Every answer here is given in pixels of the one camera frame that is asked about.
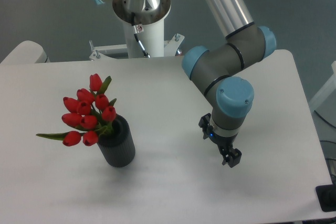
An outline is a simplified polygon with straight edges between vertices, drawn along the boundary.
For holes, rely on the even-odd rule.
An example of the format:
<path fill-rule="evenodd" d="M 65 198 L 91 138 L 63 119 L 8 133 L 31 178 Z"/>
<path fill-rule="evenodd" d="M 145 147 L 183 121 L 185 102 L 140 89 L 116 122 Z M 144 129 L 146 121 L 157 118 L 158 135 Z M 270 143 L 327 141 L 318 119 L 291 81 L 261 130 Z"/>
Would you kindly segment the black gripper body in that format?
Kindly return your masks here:
<path fill-rule="evenodd" d="M 228 150 L 233 147 L 233 142 L 238 134 L 238 129 L 225 130 L 215 123 L 209 125 L 210 140 L 223 149 Z"/>

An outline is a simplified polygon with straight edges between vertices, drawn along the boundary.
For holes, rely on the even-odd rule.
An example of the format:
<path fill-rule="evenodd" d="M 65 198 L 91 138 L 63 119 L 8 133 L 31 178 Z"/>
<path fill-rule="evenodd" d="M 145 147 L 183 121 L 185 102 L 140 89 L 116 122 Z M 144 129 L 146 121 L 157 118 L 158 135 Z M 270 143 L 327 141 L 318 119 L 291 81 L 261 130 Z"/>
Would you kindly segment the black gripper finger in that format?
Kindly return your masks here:
<path fill-rule="evenodd" d="M 212 126 L 210 125 L 211 114 L 208 113 L 200 118 L 198 123 L 203 132 L 203 139 L 209 138 L 212 133 Z"/>
<path fill-rule="evenodd" d="M 218 145 L 218 150 L 223 157 L 222 165 L 228 165 L 230 168 L 238 165 L 241 160 L 241 151 L 233 147 L 233 144 Z"/>

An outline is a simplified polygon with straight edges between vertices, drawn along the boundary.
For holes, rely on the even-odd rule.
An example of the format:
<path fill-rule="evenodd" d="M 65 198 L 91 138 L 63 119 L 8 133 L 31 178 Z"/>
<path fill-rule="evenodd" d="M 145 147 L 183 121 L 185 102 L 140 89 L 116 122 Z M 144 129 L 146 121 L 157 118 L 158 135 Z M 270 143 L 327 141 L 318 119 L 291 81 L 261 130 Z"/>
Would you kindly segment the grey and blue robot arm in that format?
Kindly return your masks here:
<path fill-rule="evenodd" d="M 103 4 L 107 0 L 94 1 Z M 173 42 L 164 42 L 164 19 L 171 0 L 111 1 L 124 25 L 129 58 L 176 54 Z M 271 55 L 276 38 L 269 28 L 255 25 L 243 0 L 206 1 L 226 44 L 214 51 L 203 46 L 190 49 L 182 59 L 182 68 L 212 106 L 212 112 L 199 121 L 203 137 L 218 146 L 223 164 L 234 167 L 242 155 L 233 142 L 254 99 L 251 84 L 237 74 Z"/>

